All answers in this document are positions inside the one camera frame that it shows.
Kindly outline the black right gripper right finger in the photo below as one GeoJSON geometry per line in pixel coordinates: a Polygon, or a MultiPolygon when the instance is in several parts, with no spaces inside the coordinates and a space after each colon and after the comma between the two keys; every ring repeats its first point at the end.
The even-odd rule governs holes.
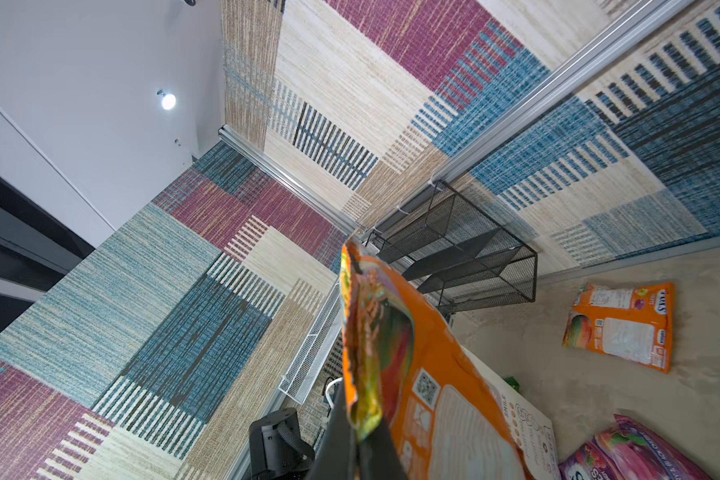
{"type": "Polygon", "coordinates": [[[389,428],[384,420],[359,443],[362,480],[406,480],[389,428]]]}

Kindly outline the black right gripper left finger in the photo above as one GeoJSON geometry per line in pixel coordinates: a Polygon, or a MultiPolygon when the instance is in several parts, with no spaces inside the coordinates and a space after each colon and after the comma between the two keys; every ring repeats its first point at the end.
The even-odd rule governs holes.
{"type": "Polygon", "coordinates": [[[356,477],[357,447],[346,412],[345,387],[337,384],[334,405],[307,480],[346,480],[356,477]]]}

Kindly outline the white paper bag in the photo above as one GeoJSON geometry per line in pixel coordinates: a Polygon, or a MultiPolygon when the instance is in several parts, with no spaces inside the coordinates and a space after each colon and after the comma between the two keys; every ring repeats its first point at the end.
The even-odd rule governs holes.
{"type": "Polygon", "coordinates": [[[488,384],[511,429],[513,440],[523,452],[531,476],[534,479],[561,479],[551,420],[476,355],[465,347],[462,350],[488,384]]]}

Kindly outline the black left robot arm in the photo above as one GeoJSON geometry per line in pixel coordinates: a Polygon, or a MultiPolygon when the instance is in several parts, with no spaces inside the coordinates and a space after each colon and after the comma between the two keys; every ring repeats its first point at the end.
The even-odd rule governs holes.
{"type": "Polygon", "coordinates": [[[272,412],[249,427],[249,479],[305,479],[315,460],[301,437],[293,407],[272,412]]]}

